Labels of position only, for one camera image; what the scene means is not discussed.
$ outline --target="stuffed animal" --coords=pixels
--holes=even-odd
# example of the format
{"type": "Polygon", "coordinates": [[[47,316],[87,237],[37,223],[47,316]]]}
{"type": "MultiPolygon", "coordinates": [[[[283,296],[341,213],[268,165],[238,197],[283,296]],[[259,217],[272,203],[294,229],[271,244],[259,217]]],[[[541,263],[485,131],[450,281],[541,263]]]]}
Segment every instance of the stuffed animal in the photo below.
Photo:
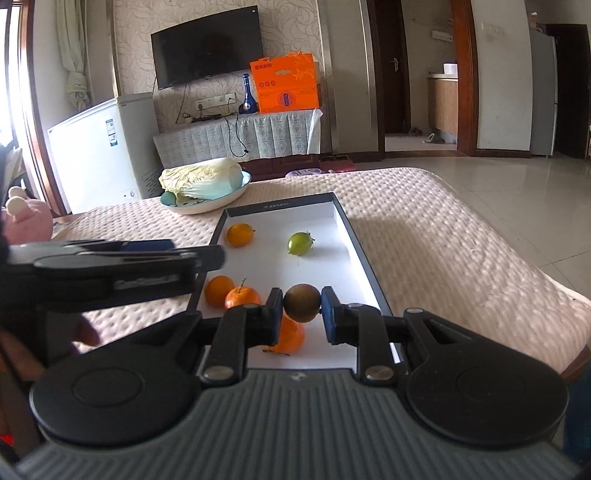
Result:
{"type": "Polygon", "coordinates": [[[53,217],[49,205],[31,200],[20,187],[8,190],[6,209],[2,209],[4,236],[9,245],[47,242],[53,234],[53,217]]]}

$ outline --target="tangerine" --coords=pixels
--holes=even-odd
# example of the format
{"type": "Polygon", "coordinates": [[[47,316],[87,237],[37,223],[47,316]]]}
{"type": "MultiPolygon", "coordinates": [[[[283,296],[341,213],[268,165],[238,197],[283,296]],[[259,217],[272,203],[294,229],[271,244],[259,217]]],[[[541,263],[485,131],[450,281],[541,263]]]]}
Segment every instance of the tangerine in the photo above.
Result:
{"type": "Polygon", "coordinates": [[[235,287],[228,292],[225,299],[225,306],[227,309],[237,307],[238,305],[247,305],[254,303],[256,305],[262,305],[261,296],[257,293],[254,288],[240,285],[235,287]]]}
{"type": "Polygon", "coordinates": [[[219,275],[205,285],[205,301],[212,307],[223,307],[226,296],[236,285],[231,278],[219,275]]]}
{"type": "Polygon", "coordinates": [[[265,351],[273,353],[290,354],[295,352],[306,338],[304,326],[290,319],[285,313],[281,319],[281,329],[279,330],[279,341],[277,345],[265,347],[265,351]]]}
{"type": "Polygon", "coordinates": [[[226,239],[233,247],[244,247],[252,242],[255,231],[247,223],[232,225],[226,232],[226,239]]]}

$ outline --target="cardboard box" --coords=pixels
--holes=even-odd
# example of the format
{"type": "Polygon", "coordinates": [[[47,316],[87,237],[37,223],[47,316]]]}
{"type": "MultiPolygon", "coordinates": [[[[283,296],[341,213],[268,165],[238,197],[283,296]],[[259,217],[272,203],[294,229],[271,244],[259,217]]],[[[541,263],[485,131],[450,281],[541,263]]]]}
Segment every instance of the cardboard box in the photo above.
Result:
{"type": "Polygon", "coordinates": [[[316,68],[312,54],[302,52],[251,62],[261,113],[318,108],[316,68]]]}

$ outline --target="wall-mounted tv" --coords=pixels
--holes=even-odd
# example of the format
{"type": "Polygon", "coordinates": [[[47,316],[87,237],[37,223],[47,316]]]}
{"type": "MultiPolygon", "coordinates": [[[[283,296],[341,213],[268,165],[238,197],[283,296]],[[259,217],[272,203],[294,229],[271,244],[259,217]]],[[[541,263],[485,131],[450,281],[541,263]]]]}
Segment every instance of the wall-mounted tv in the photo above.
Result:
{"type": "Polygon", "coordinates": [[[262,58],[258,7],[197,18],[152,34],[158,89],[247,70],[262,58]]]}

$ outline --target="patterned wallpaper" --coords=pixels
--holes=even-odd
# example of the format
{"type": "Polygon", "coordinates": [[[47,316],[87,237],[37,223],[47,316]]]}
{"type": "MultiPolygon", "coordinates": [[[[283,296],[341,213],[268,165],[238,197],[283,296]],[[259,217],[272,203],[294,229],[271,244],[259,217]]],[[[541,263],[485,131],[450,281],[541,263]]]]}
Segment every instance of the patterned wallpaper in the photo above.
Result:
{"type": "MultiPolygon", "coordinates": [[[[115,35],[123,93],[149,92],[155,80],[150,35],[163,28],[233,8],[258,5],[263,52],[277,57],[290,51],[322,58],[316,0],[115,0],[115,35]]],[[[243,99],[242,73],[218,75],[187,85],[183,112],[197,116],[196,100],[236,92],[236,111],[243,99]]],[[[184,85],[154,93],[162,132],[174,126],[184,85]]],[[[204,114],[227,113],[223,106],[204,114]]]]}

